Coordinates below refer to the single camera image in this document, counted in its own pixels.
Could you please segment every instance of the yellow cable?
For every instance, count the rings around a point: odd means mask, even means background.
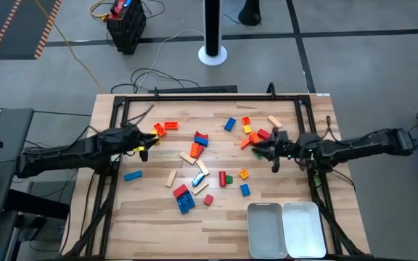
[[[98,2],[96,2],[92,6],[90,6],[90,15],[92,17],[101,18],[101,20],[103,20],[104,17],[107,17],[109,15],[108,13],[104,13],[104,14],[101,14],[101,15],[100,14],[94,14],[93,11],[92,11],[92,9],[94,7],[96,7],[98,4],[101,4],[103,1],[105,1],[105,0],[99,0]]]
[[[35,0],[36,4],[38,5],[38,7],[40,8],[40,10],[43,12],[44,16],[46,16],[46,18],[49,19],[49,14],[48,12],[44,9],[43,6],[41,6],[40,2],[38,0]],[[59,34],[62,36],[62,39],[64,39],[65,44],[67,45],[67,47],[69,47],[70,52],[72,53],[73,58],[79,63],[81,64],[81,66],[83,66],[83,68],[85,68],[85,70],[88,72],[88,74],[91,76],[91,78],[94,80],[94,82],[96,83],[96,85],[98,86],[98,91],[99,93],[102,93],[102,88],[101,85],[99,84],[99,82],[96,80],[96,78],[93,76],[93,74],[90,72],[90,70],[88,69],[88,67],[82,63],[77,56],[73,53],[72,47],[70,46],[69,42],[67,41],[67,39],[64,37],[64,35],[61,33],[61,30],[57,27],[56,23],[53,22],[57,32],[59,32]]]

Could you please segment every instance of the white base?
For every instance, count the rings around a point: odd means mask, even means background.
[[[227,53],[225,47],[221,47],[221,53],[216,57],[210,57],[206,54],[205,46],[201,47],[200,51],[197,53],[197,56],[200,58],[200,61],[209,66],[221,65],[225,62]]]

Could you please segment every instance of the white container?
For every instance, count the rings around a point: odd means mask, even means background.
[[[313,202],[247,206],[250,254],[258,259],[321,258],[327,253],[319,208]]]

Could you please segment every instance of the gray floor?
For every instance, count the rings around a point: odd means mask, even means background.
[[[86,12],[93,2],[63,1],[56,22],[69,40],[105,39],[105,24],[92,20]],[[199,0],[163,2],[166,13],[149,21],[145,37],[202,30]],[[236,19],[243,1],[224,3],[224,12]],[[418,29],[418,0],[294,0],[294,4],[303,32]],[[224,34],[292,32],[284,0],[263,0],[261,5],[261,27],[245,28],[224,18]],[[160,9],[155,3],[149,7]],[[52,31],[49,40],[61,39]],[[294,39],[232,40],[223,45],[229,58],[220,67],[199,62],[197,50],[202,42],[186,42],[166,44],[156,68],[201,86],[237,84],[240,92],[264,92],[272,81],[281,92],[307,92]],[[407,129],[416,123],[418,35],[307,38],[304,45],[316,90],[332,95],[343,137],[386,127]],[[140,44],[130,57],[111,46],[79,46],[74,50],[108,93],[111,86],[128,82],[135,69],[149,67],[158,47],[158,43]],[[144,85],[176,88],[174,83],[153,77]],[[125,87],[118,91],[131,90]],[[0,61],[0,107],[91,114],[97,92],[65,47],[45,48],[36,61]],[[37,113],[28,139],[66,144],[88,123],[88,117]],[[350,167],[372,253],[418,260],[418,151],[410,157],[359,159]],[[44,173],[34,181],[64,181],[70,174]],[[41,247],[56,249],[59,244]],[[24,245],[19,260],[47,255]]]

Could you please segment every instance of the wooden tabletop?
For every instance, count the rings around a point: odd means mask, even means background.
[[[98,95],[94,105],[91,125],[98,130],[108,128],[114,95]],[[328,95],[311,95],[317,131],[324,133],[326,116],[332,118],[332,129],[339,138],[332,100]],[[129,117],[141,114],[149,105],[154,107],[139,123],[143,132],[149,133],[155,123],[179,122],[178,130],[168,130],[160,145],[149,151],[149,161],[141,162],[138,156],[123,158],[120,166],[118,187],[107,245],[107,259],[131,258],[250,258],[247,239],[246,209],[253,202],[304,202],[311,195],[306,174],[292,160],[282,159],[278,173],[271,172],[271,162],[259,160],[250,149],[240,150],[242,139],[247,138],[242,130],[242,117],[250,117],[251,128],[270,131],[267,120],[273,115],[293,141],[298,137],[298,123],[291,101],[133,101]],[[306,110],[303,109],[306,126]],[[232,132],[224,130],[226,121],[237,120]],[[196,164],[183,161],[179,154],[189,154],[195,131],[209,134],[209,145],[201,160],[210,171],[205,178],[209,187],[194,196],[196,207],[182,215],[173,197],[173,190],[181,184],[191,188],[191,180],[199,173]],[[246,168],[249,178],[242,180],[238,172]],[[171,170],[177,170],[172,188],[165,187]],[[338,165],[337,170],[350,177],[347,165]],[[136,170],[143,177],[125,182],[123,176]],[[224,170],[234,177],[233,184],[221,188],[218,171]],[[70,234],[65,252],[81,234],[86,192],[93,171],[81,169],[78,173],[72,198]],[[369,247],[359,213],[353,187],[335,174],[328,174],[330,193],[337,222],[364,252]],[[86,225],[89,224],[94,204],[98,178],[94,179],[89,194]],[[243,197],[239,185],[247,183],[251,195]],[[206,194],[214,196],[210,207],[202,203]],[[99,250],[102,225],[95,237],[94,253]],[[330,230],[324,220],[327,247],[333,253]]]

